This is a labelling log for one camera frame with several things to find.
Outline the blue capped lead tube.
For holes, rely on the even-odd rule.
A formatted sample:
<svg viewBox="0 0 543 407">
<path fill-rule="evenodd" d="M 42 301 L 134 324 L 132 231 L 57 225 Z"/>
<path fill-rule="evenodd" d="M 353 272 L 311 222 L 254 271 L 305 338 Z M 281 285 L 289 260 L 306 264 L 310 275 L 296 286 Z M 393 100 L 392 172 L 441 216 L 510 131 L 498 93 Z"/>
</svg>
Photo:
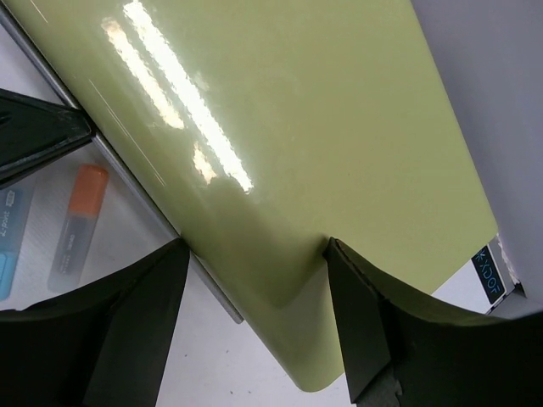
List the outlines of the blue capped lead tube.
<svg viewBox="0 0 543 407">
<path fill-rule="evenodd" d="M 11 292 L 33 191 L 23 183 L 1 190 L 1 300 Z"/>
</svg>

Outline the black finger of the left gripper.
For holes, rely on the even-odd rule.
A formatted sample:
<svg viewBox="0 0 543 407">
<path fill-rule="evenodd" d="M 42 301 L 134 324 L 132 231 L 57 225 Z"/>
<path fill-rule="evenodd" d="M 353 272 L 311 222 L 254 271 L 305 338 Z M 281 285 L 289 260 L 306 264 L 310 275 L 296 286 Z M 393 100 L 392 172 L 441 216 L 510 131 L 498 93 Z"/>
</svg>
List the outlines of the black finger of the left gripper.
<svg viewBox="0 0 543 407">
<path fill-rule="evenodd" d="M 1 91 L 1 182 L 15 183 L 92 140 L 79 109 Z"/>
</svg>

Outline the orange capped lead tube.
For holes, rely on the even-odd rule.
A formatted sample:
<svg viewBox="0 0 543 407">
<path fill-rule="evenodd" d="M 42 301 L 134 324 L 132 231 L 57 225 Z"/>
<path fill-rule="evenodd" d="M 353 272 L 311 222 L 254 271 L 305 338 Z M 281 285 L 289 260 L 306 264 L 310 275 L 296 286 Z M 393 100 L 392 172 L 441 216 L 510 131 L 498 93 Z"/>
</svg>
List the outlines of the orange capped lead tube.
<svg viewBox="0 0 543 407">
<path fill-rule="evenodd" d="M 108 182 L 109 173 L 101 166 L 79 168 L 48 277 L 49 291 L 67 293 L 78 287 Z"/>
</svg>

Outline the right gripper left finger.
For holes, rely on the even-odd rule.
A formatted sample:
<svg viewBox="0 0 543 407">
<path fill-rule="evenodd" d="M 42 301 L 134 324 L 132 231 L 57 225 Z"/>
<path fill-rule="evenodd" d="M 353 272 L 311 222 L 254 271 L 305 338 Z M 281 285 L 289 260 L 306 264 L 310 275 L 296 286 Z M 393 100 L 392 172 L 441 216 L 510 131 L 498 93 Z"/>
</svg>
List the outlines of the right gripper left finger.
<svg viewBox="0 0 543 407">
<path fill-rule="evenodd" d="M 74 291 L 1 313 L 3 406 L 154 406 L 188 273 L 175 239 Z"/>
</svg>

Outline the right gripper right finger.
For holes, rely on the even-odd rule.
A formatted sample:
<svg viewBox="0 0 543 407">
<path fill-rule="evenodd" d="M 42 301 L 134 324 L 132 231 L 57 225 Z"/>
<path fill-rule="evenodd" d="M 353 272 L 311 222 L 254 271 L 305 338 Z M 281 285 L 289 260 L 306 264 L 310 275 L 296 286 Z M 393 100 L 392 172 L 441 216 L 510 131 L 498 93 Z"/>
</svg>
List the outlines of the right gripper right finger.
<svg viewBox="0 0 543 407">
<path fill-rule="evenodd" d="M 350 401 L 357 406 L 539 406 L 542 315 L 481 315 L 325 251 Z"/>
</svg>

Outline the green metal tool chest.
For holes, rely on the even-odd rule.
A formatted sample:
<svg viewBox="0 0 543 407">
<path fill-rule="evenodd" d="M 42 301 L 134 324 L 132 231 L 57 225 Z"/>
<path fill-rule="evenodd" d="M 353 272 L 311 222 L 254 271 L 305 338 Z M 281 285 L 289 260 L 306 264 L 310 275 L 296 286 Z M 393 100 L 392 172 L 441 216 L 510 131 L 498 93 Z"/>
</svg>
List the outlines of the green metal tool chest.
<svg viewBox="0 0 543 407">
<path fill-rule="evenodd" d="M 498 228 L 408 1 L 8 1 L 294 383 L 343 371 L 330 237 L 420 291 Z"/>
</svg>

